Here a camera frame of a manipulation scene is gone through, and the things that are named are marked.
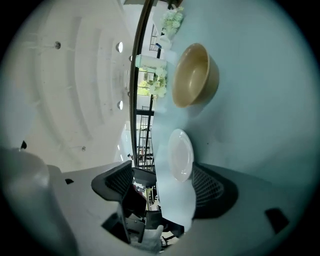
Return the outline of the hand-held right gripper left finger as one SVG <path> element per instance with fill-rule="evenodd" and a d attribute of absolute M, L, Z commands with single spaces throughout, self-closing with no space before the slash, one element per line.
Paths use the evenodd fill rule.
<path fill-rule="evenodd" d="M 79 245 L 130 243 L 124 200 L 133 183 L 131 161 L 68 172 L 65 215 Z"/>

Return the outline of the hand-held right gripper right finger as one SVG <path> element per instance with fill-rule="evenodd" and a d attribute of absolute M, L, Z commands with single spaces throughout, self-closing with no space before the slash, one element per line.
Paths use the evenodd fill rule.
<path fill-rule="evenodd" d="M 296 223 L 286 192 L 266 180 L 204 163 L 192 175 L 181 182 L 159 169 L 162 216 L 185 230 L 166 256 L 266 256 Z"/>

